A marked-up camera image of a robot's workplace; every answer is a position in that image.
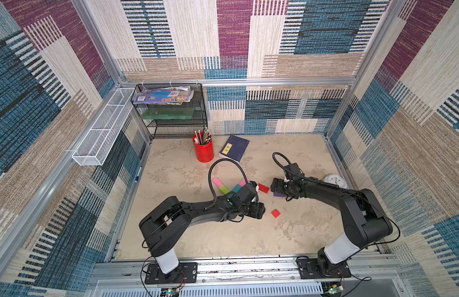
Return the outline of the teal long block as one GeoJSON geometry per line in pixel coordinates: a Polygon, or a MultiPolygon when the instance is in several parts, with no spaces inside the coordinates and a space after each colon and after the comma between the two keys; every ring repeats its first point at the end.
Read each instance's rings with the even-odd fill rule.
{"type": "Polygon", "coordinates": [[[237,185],[232,189],[232,191],[233,191],[234,193],[237,193],[241,188],[242,188],[242,186],[240,186],[239,184],[237,184],[237,185]]]}

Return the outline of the purple block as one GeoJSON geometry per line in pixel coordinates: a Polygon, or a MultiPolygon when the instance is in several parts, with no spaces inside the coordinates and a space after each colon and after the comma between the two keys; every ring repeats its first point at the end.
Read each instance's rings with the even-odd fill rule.
{"type": "Polygon", "coordinates": [[[281,198],[285,198],[286,197],[286,194],[278,193],[278,192],[273,192],[273,195],[274,195],[274,197],[281,197],[281,198]]]}

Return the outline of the red long block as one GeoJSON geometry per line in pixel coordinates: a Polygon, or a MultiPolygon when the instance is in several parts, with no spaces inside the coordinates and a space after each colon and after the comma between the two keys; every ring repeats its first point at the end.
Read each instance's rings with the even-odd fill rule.
{"type": "Polygon", "coordinates": [[[270,191],[270,188],[267,186],[264,186],[263,184],[258,184],[259,190],[262,191],[263,193],[268,194],[270,191]]]}

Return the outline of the light green long block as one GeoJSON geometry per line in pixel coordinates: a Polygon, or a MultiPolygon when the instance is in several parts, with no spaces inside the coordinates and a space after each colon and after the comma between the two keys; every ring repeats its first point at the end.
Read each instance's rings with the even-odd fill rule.
{"type": "Polygon", "coordinates": [[[229,190],[225,185],[221,185],[221,186],[219,186],[218,188],[219,188],[219,190],[220,190],[224,195],[230,193],[230,190],[229,190]]]}

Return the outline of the pink long block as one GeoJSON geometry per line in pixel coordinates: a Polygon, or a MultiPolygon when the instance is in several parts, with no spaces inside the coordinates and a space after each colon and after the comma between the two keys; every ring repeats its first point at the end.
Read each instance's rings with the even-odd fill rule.
{"type": "Polygon", "coordinates": [[[219,188],[223,186],[222,181],[220,179],[218,179],[218,178],[213,178],[212,181],[219,188]]]}

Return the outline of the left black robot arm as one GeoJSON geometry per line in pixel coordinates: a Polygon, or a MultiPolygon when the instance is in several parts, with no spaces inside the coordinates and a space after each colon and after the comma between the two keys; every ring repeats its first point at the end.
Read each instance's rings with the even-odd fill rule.
{"type": "Polygon", "coordinates": [[[237,192],[216,197],[213,201],[182,202],[175,196],[166,198],[139,222],[144,237],[143,248],[149,250],[165,274],[179,267],[174,247],[185,231],[207,222],[236,222],[246,217],[260,220],[265,206],[259,201],[259,186],[251,181],[237,192]]]}

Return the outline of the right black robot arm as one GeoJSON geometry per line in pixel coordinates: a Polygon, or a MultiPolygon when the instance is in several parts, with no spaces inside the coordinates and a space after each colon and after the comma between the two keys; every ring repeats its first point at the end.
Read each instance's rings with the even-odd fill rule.
{"type": "Polygon", "coordinates": [[[340,211],[343,233],[317,253],[317,266],[322,275],[328,275],[362,249],[392,234],[392,223],[372,191],[344,189],[306,177],[296,163],[278,166],[284,171],[285,179],[275,178],[272,191],[285,194],[287,201],[315,199],[340,211]]]}

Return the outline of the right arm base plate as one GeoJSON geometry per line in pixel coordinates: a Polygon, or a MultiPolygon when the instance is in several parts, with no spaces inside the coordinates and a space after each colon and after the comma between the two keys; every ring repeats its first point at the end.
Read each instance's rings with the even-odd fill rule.
{"type": "Polygon", "coordinates": [[[309,258],[300,256],[296,258],[296,265],[301,279],[316,278],[350,278],[351,272],[346,261],[333,264],[324,258],[309,258]]]}

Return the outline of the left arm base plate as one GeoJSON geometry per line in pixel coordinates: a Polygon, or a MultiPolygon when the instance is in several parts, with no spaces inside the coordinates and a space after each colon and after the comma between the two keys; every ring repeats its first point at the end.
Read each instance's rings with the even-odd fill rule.
{"type": "Polygon", "coordinates": [[[197,272],[197,262],[180,263],[169,273],[163,273],[157,263],[149,263],[143,269],[146,285],[196,283],[197,272]]]}

